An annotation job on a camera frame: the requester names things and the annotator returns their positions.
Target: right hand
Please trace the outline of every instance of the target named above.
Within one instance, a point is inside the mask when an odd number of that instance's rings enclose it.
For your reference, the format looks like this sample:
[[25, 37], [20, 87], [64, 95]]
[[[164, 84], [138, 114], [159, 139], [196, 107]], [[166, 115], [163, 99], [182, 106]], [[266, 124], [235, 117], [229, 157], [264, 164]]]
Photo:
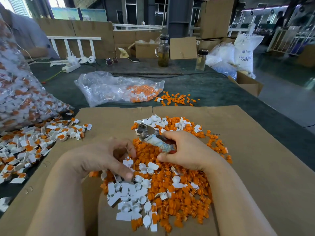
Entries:
[[176, 142], [177, 152], [167, 154], [161, 152], [158, 160], [183, 166], [190, 170], [209, 171], [222, 157], [201, 142], [197, 137], [186, 131], [165, 131], [162, 136]]

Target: power strip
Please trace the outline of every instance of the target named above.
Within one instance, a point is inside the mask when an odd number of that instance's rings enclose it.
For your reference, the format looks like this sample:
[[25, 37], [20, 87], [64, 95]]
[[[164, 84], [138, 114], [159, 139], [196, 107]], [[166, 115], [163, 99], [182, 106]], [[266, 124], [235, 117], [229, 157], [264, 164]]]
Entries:
[[76, 70], [77, 68], [80, 68], [80, 66], [81, 66], [80, 63], [76, 63], [76, 64], [74, 64], [72, 66], [62, 67], [61, 69], [62, 69], [63, 72], [70, 73], [70, 72]]

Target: metal tool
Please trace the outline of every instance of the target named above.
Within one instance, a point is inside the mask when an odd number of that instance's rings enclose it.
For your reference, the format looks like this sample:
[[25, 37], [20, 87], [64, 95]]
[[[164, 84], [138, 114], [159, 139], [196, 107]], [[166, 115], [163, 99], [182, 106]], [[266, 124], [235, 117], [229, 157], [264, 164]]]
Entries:
[[159, 130], [154, 129], [147, 124], [139, 123], [136, 134], [139, 136], [140, 141], [160, 147], [162, 152], [167, 152], [170, 154], [176, 152], [175, 141], [163, 137], [160, 135]]

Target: glass jar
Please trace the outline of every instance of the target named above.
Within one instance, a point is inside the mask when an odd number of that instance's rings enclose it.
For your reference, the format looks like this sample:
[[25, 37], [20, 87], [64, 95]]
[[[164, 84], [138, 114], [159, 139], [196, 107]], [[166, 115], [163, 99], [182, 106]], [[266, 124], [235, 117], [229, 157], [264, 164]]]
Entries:
[[206, 66], [206, 59], [207, 59], [208, 52], [209, 50], [207, 49], [198, 50], [195, 70], [204, 71], [204, 67]]
[[158, 48], [155, 49], [155, 54], [158, 57], [158, 65], [160, 67], [167, 67], [169, 58], [168, 34], [161, 34], [160, 40]]

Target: white railing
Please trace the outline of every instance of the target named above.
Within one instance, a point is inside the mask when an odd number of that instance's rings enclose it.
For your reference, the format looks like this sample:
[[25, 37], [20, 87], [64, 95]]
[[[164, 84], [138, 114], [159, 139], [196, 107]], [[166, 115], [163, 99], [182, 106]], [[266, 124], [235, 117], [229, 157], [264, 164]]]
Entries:
[[[194, 30], [200, 30], [200, 29], [201, 29], [200, 27], [190, 26], [188, 35], [189, 36], [200, 35], [200, 33], [194, 33]], [[232, 35], [233, 31], [237, 31], [238, 35], [242, 34], [242, 33], [246, 33], [248, 35], [251, 35], [251, 34], [253, 34], [254, 30], [255, 30], [255, 23], [251, 23], [248, 25], [248, 28], [229, 28], [227, 36], [230, 37]]]
[[70, 50], [70, 47], [69, 47], [68, 40], [69, 39], [76, 39], [77, 43], [78, 43], [78, 47], [79, 47], [81, 58], [84, 57], [83, 49], [82, 49], [82, 45], [81, 45], [81, 40], [87, 39], [87, 40], [90, 41], [91, 52], [92, 52], [92, 56], [94, 58], [96, 58], [96, 57], [95, 57], [95, 50], [94, 50], [93, 40], [101, 40], [100, 37], [78, 37], [78, 36], [48, 36], [48, 39], [51, 40], [51, 44], [53, 45], [53, 49], [56, 51], [56, 53], [58, 55], [59, 55], [59, 53], [58, 53], [58, 49], [57, 49], [57, 45], [56, 45], [55, 40], [56, 39], [63, 39], [64, 42], [65, 42], [65, 47], [66, 47], [68, 56], [71, 56], [71, 50]]
[[77, 4], [76, 4], [76, 7], [88, 8], [89, 6], [91, 6], [96, 1], [97, 0], [78, 0]]
[[304, 44], [314, 42], [315, 30], [297, 31], [278, 27], [267, 48], [267, 52], [275, 51], [298, 56]]
[[162, 30], [161, 25], [132, 25], [132, 24], [113, 24], [115, 31], [137, 31], [137, 30]]

